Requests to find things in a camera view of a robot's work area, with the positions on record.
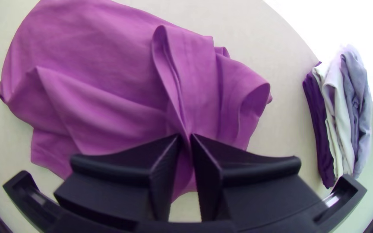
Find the cloth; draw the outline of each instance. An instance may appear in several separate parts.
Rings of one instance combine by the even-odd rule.
[[[313,68],[325,101],[329,127],[329,146],[335,151],[336,177],[353,174],[355,155],[351,144],[351,126],[348,108],[343,90],[343,78],[340,71],[340,53],[329,64],[322,63]]]
[[[34,127],[31,161],[62,178],[72,154],[180,133],[173,198],[195,188],[191,133],[246,149],[272,100],[212,37],[109,0],[41,0],[10,45],[0,97]]]
[[[341,73],[355,154],[353,177],[358,178],[371,152],[372,98],[367,70],[353,46],[347,46],[341,54]]]
[[[313,130],[316,138],[317,168],[323,185],[328,189],[335,185],[334,159],[329,147],[326,131],[326,107],[319,85],[310,72],[303,81],[303,90],[312,117]]]

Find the table surface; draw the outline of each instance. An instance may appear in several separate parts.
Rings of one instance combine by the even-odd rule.
[[[0,1],[0,75],[10,42],[38,0]],[[290,25],[262,0],[118,0],[171,23],[214,37],[240,61],[271,84],[267,105],[248,151],[265,156],[296,155],[301,178],[323,198],[329,194],[317,171],[316,143],[302,81],[317,58]],[[14,232],[36,232],[18,212],[2,185],[21,170],[34,177],[40,190],[53,198],[62,180],[30,162],[32,127],[17,119],[0,100],[0,216]],[[196,193],[176,200],[172,221],[199,220]]]

